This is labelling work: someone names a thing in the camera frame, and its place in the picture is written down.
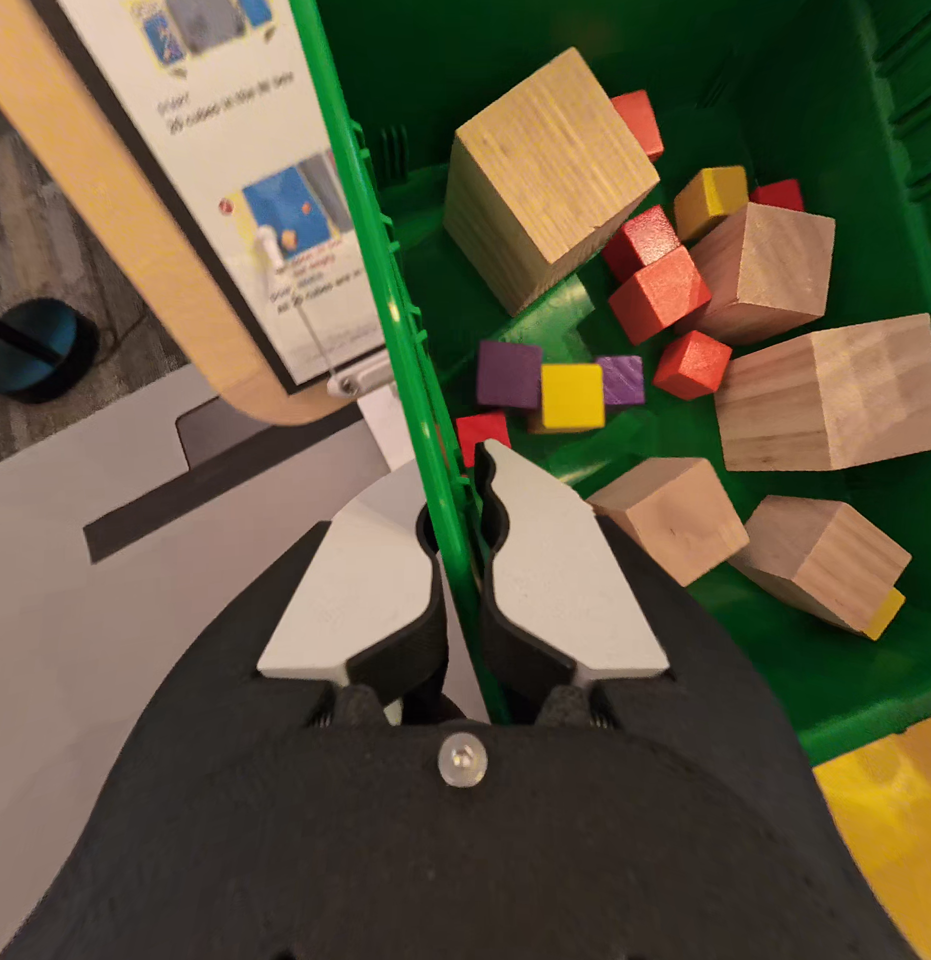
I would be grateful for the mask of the pile of wooden cubes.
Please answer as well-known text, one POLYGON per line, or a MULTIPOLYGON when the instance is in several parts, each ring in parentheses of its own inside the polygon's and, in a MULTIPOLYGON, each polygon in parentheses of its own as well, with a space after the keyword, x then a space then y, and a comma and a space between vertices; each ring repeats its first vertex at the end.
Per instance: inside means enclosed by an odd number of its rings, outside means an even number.
POLYGON ((516 589, 550 576, 587 612, 587 587, 614 561, 600 542, 636 555, 641 568, 680 590, 729 562, 767 594, 820 622, 877 640, 904 597, 896 582, 918 549, 918 611, 892 629, 898 644, 918 633, 931 645, 931 317, 912 236, 880 173, 880 117, 863 54, 828 45, 773 51, 737 95, 749 146, 762 161, 798 161, 815 174, 804 211, 749 196, 740 165, 699 170, 675 196, 674 221, 659 206, 634 210, 660 181, 662 153, 638 138, 655 114, 644 91, 629 114, 610 99, 576 49, 520 81, 455 132, 443 226, 510 318, 602 253, 617 278, 606 313, 633 346, 676 337, 658 351, 655 388, 679 401, 714 397, 712 414, 682 414, 695 448, 712 445, 722 477, 703 457, 637 460, 606 426, 601 362, 548 363, 537 340, 479 340, 480 327, 448 308, 455 360, 439 383, 462 406, 465 374, 474 405, 529 418, 531 433, 598 430, 609 462, 625 467, 592 496, 561 487, 540 505, 544 473, 518 480, 507 508, 514 529, 544 539, 544 568, 526 575, 519 534, 488 534, 499 571, 485 576, 487 603, 508 627, 545 638, 516 589), (852 503, 778 495, 774 485, 743 523, 722 479, 759 474, 846 475, 852 503))

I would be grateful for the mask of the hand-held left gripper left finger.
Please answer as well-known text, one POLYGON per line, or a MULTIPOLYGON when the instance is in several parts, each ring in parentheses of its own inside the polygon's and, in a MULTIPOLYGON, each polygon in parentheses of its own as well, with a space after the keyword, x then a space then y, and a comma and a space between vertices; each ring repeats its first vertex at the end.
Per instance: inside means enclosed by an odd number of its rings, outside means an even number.
POLYGON ((268 679, 365 686, 404 724, 448 719, 448 611, 415 462, 317 524, 315 552, 257 662, 268 679))

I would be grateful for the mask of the white board stand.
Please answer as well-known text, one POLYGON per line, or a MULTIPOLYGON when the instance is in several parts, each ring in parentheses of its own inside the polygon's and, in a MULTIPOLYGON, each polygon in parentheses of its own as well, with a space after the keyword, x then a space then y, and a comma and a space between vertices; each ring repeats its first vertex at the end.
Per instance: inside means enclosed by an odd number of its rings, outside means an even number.
POLYGON ((356 404, 391 473, 415 461, 409 428, 394 381, 360 396, 356 404))

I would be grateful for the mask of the black pole with round base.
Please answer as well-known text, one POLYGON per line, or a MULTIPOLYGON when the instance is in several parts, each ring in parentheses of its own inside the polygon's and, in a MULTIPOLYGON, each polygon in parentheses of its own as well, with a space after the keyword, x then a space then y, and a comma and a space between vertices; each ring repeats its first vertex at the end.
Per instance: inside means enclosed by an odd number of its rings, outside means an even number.
POLYGON ((26 403, 54 401, 93 368, 101 334, 68 303, 25 300, 0 316, 0 396, 26 403))

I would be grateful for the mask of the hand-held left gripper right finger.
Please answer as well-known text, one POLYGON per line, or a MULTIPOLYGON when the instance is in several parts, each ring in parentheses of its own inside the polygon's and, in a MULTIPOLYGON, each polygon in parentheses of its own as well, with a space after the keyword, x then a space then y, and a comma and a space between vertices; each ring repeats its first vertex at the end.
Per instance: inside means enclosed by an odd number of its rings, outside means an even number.
POLYGON ((526 714, 557 688, 649 680, 670 661, 592 506, 495 439, 475 451, 487 547, 480 646, 526 714))

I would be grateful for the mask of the dark grey table mat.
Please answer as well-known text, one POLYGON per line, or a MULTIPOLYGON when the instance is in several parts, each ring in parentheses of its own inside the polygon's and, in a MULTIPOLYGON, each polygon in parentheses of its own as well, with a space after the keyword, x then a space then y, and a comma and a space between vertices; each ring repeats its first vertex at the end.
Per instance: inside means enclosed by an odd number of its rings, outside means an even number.
POLYGON ((83 527, 92 565, 112 557, 227 492, 358 424, 357 404, 296 426, 264 426, 183 474, 83 527))

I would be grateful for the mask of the yellow plastic box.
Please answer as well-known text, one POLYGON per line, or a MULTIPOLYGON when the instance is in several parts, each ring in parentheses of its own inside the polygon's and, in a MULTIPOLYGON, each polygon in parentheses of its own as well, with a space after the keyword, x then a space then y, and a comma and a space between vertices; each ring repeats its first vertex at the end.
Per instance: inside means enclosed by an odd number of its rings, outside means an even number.
POLYGON ((871 891, 918 957, 931 959, 931 718, 813 773, 871 891))

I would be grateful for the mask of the wooden display board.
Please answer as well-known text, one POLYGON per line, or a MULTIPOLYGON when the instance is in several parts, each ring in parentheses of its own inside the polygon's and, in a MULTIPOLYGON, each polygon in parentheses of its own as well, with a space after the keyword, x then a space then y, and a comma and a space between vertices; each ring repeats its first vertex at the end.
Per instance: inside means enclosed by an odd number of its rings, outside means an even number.
POLYGON ((209 385, 311 423, 393 380, 363 160, 316 2, 0 2, 0 108, 209 385))

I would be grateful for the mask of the green plastic box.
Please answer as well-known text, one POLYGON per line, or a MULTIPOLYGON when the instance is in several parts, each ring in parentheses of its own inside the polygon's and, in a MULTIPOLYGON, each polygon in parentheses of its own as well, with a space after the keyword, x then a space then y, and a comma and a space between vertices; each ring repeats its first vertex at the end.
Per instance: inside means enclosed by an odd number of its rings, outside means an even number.
MULTIPOLYGON (((645 89, 665 155, 653 204, 701 168, 796 178, 836 221, 827 311, 810 330, 931 319, 931 2, 291 2, 346 194, 371 239, 413 447, 453 548, 468 625, 472 490, 452 420, 474 410, 474 347, 507 314, 441 225, 454 132, 570 47, 608 91, 645 89)), ((691 594, 732 635, 819 764, 931 717, 931 451, 838 471, 725 470, 712 401, 650 398, 602 430, 513 440, 592 493, 645 455, 700 456, 735 507, 845 498, 910 550, 906 602, 878 642, 784 606, 727 565, 691 594)))

